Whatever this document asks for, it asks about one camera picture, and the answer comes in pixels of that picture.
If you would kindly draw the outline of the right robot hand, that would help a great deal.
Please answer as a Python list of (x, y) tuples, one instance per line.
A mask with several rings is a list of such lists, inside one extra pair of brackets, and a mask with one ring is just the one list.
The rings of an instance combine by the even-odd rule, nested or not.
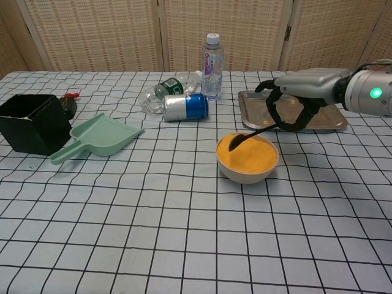
[[(269, 89), (266, 106), (275, 125), (287, 132), (298, 132), (305, 129), (321, 108), (343, 103), (351, 79), (348, 69), (311, 68), (263, 81), (255, 92)], [(277, 111), (277, 101), (284, 94), (296, 97), (303, 106), (293, 124), (284, 122)]]

